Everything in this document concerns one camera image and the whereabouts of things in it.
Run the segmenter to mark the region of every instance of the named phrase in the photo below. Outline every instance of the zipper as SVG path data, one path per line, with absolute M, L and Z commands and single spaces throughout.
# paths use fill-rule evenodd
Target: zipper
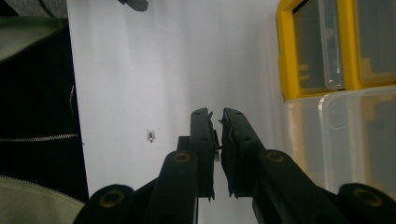
M 61 193 L 61 192 L 59 192 L 59 191 L 56 191 L 55 189 L 49 189 L 49 188 L 43 187 L 43 186 L 41 186 L 41 185 L 37 185 L 37 184 L 35 184 L 35 183 L 26 181 L 26 180 L 20 180 L 20 179 L 16 179 L 16 178 L 13 178 L 13 177 L 8 177 L 8 176 L 0 175 L 0 181 L 1 181 L 2 179 L 8 180 L 8 181 L 13 181 L 13 182 L 16 182 L 16 183 L 22 183 L 22 184 L 25 184 L 25 185 L 29 185 L 30 187 L 33 187 L 33 188 L 36 188 L 36 189 L 39 189 L 39 190 L 43 190 L 43 191 L 46 191 L 46 192 L 55 194 L 55 195 L 57 195 L 57 196 L 60 196 L 60 197 L 62 197 L 62 198 L 65 198 L 66 200 L 69 200 L 69 201 L 71 201 L 71 202 L 73 202 L 73 203 L 77 203 L 77 204 L 79 204 L 79 205 L 81 205 L 81 206 L 84 206 L 84 204 L 85 204 L 85 203 L 83 203 L 82 201 L 79 201 L 79 200 L 77 200 L 77 199 L 75 199 L 75 198 L 72 198 L 72 197 L 66 195 L 66 194 L 63 194 L 63 193 Z
M 0 138 L 0 142 L 14 142 L 14 143 L 33 143 L 33 142 L 47 142 L 53 140 L 62 140 L 78 137 L 76 133 L 58 134 L 53 136 L 45 137 L 33 137 L 33 138 Z

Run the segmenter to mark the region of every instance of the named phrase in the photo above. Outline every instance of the small screw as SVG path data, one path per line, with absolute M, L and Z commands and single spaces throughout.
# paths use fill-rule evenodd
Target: small screw
M 154 139 L 155 139 L 154 132 L 148 132 L 148 140 L 150 141 L 150 143 L 152 143 Z

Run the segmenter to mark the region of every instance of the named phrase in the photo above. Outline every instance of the yellow plastic container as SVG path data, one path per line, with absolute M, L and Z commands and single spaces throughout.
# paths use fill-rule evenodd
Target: yellow plastic container
M 285 100 L 396 84 L 396 0 L 281 0 Z

